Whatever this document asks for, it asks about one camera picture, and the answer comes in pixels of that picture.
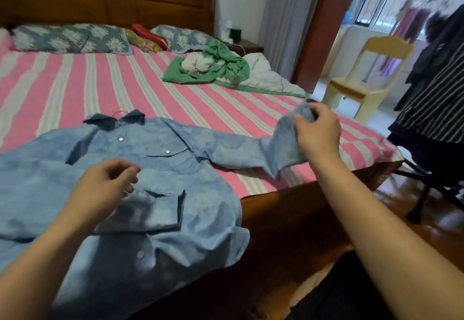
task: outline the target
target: pillow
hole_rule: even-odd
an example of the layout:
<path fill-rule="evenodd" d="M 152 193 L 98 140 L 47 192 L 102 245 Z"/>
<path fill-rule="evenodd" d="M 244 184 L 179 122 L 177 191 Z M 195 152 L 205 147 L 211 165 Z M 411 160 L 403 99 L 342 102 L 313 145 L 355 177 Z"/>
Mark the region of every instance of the pillow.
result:
<path fill-rule="evenodd" d="M 169 51 L 176 54 L 183 54 L 189 50 L 204 50 L 213 39 L 212 36 L 199 30 L 189 30 L 165 24 L 160 24 L 150 32 L 165 37 L 169 44 Z"/>
<path fill-rule="evenodd" d="M 133 30 L 126 29 L 126 35 L 129 43 L 135 45 L 145 53 L 158 53 L 163 50 L 158 44 L 142 38 L 141 36 L 137 36 Z"/>
<path fill-rule="evenodd" d="M 134 52 L 127 41 L 125 30 L 107 24 L 21 25 L 13 30 L 13 43 L 19 51 L 48 51 L 58 54 L 131 55 Z"/>
<path fill-rule="evenodd" d="M 163 50 L 168 49 L 167 45 L 167 40 L 164 39 L 161 36 L 157 36 L 156 34 L 153 34 L 149 30 L 147 30 L 145 27 L 143 27 L 141 24 L 133 24 L 132 25 L 132 30 L 138 35 L 141 36 L 142 38 L 148 39 L 152 42 L 155 42 L 158 44 Z"/>

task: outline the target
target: yellow chair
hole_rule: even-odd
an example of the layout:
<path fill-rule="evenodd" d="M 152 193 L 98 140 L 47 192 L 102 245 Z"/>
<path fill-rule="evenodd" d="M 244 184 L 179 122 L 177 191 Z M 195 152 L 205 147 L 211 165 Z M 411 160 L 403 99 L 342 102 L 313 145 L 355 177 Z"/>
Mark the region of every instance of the yellow chair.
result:
<path fill-rule="evenodd" d="M 336 77 L 330 80 L 322 103 L 331 109 L 335 109 L 340 104 L 341 97 L 343 96 L 356 100 L 361 104 L 356 112 L 355 120 L 365 125 L 395 84 L 413 48 L 412 44 L 406 43 L 399 36 L 383 36 L 368 39 L 348 76 Z M 354 78 L 355 71 L 365 51 L 403 60 L 391 77 L 391 81 L 386 89 L 371 88 L 367 83 Z"/>

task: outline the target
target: denim shirt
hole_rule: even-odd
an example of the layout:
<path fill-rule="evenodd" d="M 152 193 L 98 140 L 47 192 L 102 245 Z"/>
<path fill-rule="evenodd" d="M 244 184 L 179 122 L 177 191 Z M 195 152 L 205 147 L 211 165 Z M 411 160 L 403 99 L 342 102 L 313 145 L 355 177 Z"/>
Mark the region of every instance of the denim shirt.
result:
<path fill-rule="evenodd" d="M 90 165 L 139 165 L 135 191 L 84 240 L 54 301 L 51 319 L 124 319 L 205 273 L 234 264 L 249 241 L 237 195 L 211 163 L 261 167 L 276 177 L 304 162 L 293 116 L 272 137 L 252 138 L 146 119 L 96 114 L 0 154 L 0 270 L 51 223 Z"/>

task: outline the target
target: nightstand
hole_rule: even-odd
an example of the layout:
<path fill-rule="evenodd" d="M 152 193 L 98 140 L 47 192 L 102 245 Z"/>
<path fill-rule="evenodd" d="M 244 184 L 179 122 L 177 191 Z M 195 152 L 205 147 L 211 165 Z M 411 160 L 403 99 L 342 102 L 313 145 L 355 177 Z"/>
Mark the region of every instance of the nightstand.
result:
<path fill-rule="evenodd" d="M 264 51 L 264 48 L 260 45 L 245 39 L 242 39 L 237 44 L 227 44 L 227 46 L 229 47 L 229 50 L 235 51 L 235 53 L 239 54 L 241 57 L 246 54 L 262 53 Z"/>

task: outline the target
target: red pillow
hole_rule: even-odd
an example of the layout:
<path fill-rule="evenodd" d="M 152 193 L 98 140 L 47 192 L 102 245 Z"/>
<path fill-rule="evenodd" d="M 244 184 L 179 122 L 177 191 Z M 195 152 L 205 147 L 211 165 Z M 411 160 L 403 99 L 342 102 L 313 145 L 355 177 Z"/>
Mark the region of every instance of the red pillow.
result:
<path fill-rule="evenodd" d="M 148 39 L 152 42 L 155 42 L 158 44 L 161 49 L 163 50 L 168 50 L 169 46 L 167 44 L 167 40 L 161 36 L 157 36 L 156 34 L 150 32 L 147 30 L 145 27 L 143 27 L 141 24 L 133 24 L 132 25 L 132 30 L 138 35 L 141 36 L 142 38 Z"/>

